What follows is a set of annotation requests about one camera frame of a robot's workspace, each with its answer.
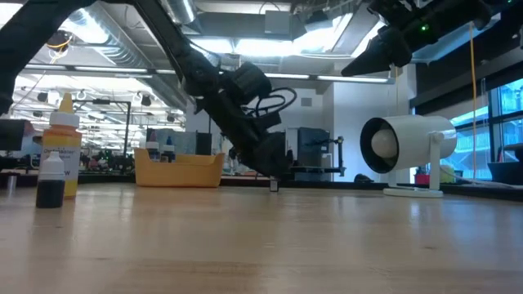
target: ceiling light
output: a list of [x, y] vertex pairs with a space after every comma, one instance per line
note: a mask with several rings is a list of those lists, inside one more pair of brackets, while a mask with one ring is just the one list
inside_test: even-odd
[[245, 56], [290, 56], [293, 54], [293, 43], [291, 41], [241, 39], [235, 48], [235, 53]]
[[308, 79], [308, 74], [290, 74], [290, 73], [266, 73], [268, 78], [291, 78], [291, 79]]
[[312, 15], [305, 21], [305, 29], [308, 32], [317, 29], [327, 29], [332, 26], [332, 21], [323, 10], [313, 11]]
[[156, 69], [157, 74], [177, 74], [174, 69]]
[[64, 21], [62, 27], [87, 43], [102, 44], [109, 39], [107, 32], [83, 8], [73, 12], [69, 19]]
[[385, 24], [381, 21], [379, 21], [368, 33], [367, 35], [361, 40], [360, 45], [352, 52], [352, 57], [358, 57], [361, 53], [363, 53], [365, 50], [367, 50], [367, 46], [369, 45], [370, 40], [372, 40], [374, 37], [378, 35], [378, 30], [383, 27]]
[[334, 29], [333, 33], [331, 33], [329, 39], [325, 43], [324, 51], [331, 51], [334, 46], [336, 46], [337, 41], [339, 41], [339, 39], [342, 37], [343, 32], [345, 32], [346, 27], [351, 22], [353, 15], [354, 14], [352, 13], [347, 13], [344, 16], [339, 16], [341, 19], [338, 21], [337, 25], [335, 26], [336, 29]]
[[130, 74], [147, 73], [147, 69], [127, 69], [127, 68], [100, 67], [100, 66], [75, 66], [75, 68], [76, 68], [76, 70], [93, 71], [93, 72], [130, 73]]
[[330, 82], [371, 82], [371, 83], [385, 83], [388, 78], [367, 78], [367, 77], [338, 77], [338, 76], [318, 76], [320, 81]]
[[41, 69], [41, 70], [67, 70], [63, 65], [26, 65], [25, 69]]
[[6, 24], [21, 7], [22, 4], [16, 3], [0, 4], [0, 26]]
[[101, 113], [98, 113], [98, 112], [90, 112], [88, 115], [87, 115], [90, 119], [92, 118], [97, 118], [97, 119], [101, 119], [101, 120], [104, 120], [105, 119], [105, 115], [104, 114], [101, 114]]
[[[230, 40], [225, 38], [193, 38], [191, 41], [203, 49], [214, 53], [231, 53], [233, 51]], [[192, 44], [191, 46], [194, 49], [198, 49], [197, 46]]]

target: exposed pipe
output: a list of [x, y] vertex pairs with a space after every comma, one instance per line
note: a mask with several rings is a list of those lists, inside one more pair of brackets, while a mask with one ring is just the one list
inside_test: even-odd
[[[96, 2], [84, 8], [83, 11], [79, 10], [74, 12], [69, 17], [69, 20], [78, 26], [87, 26], [89, 17], [108, 35], [107, 41], [104, 42], [104, 45], [107, 45], [107, 47], [98, 47], [94, 50], [101, 53], [118, 67], [145, 69], [154, 67], [153, 63], [145, 57], [143, 52], [141, 52], [100, 3]], [[152, 78], [138, 78], [138, 80], [153, 88], [153, 90], [156, 91], [155, 94], [157, 94], [167, 106], [185, 111], [187, 94], [177, 88], [178, 81], [176, 77], [160, 77], [154, 75]]]

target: yellow bottle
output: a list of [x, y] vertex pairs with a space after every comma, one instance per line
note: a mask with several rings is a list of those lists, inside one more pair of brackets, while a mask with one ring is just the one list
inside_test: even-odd
[[43, 132], [43, 147], [40, 165], [51, 151], [58, 151], [64, 162], [65, 190], [64, 198], [76, 196], [78, 188], [78, 169], [80, 165], [80, 147], [82, 133], [76, 131], [80, 127], [80, 117], [73, 112], [73, 99], [70, 93], [65, 93], [58, 112], [52, 113], [49, 119], [50, 128]]

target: ceiling duct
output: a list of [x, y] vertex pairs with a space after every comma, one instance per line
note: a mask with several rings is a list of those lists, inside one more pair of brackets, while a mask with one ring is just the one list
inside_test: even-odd
[[[78, 26], [85, 27], [95, 21], [108, 35], [107, 41], [95, 50], [118, 67], [139, 69], [154, 67], [100, 3], [96, 2], [89, 7], [73, 12], [69, 20]], [[151, 87], [155, 95], [167, 106], [177, 109], [186, 108], [188, 95], [176, 87], [178, 84], [176, 76], [153, 75], [152, 78], [138, 78], [138, 80]]]
[[196, 6], [192, 0], [161, 0], [161, 3], [177, 24], [187, 25], [196, 19]]

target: dark liquid bottle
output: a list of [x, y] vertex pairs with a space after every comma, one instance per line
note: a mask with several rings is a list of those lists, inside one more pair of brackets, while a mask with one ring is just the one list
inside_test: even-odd
[[36, 207], [59, 208], [64, 204], [64, 162], [57, 151], [42, 162], [38, 173]]

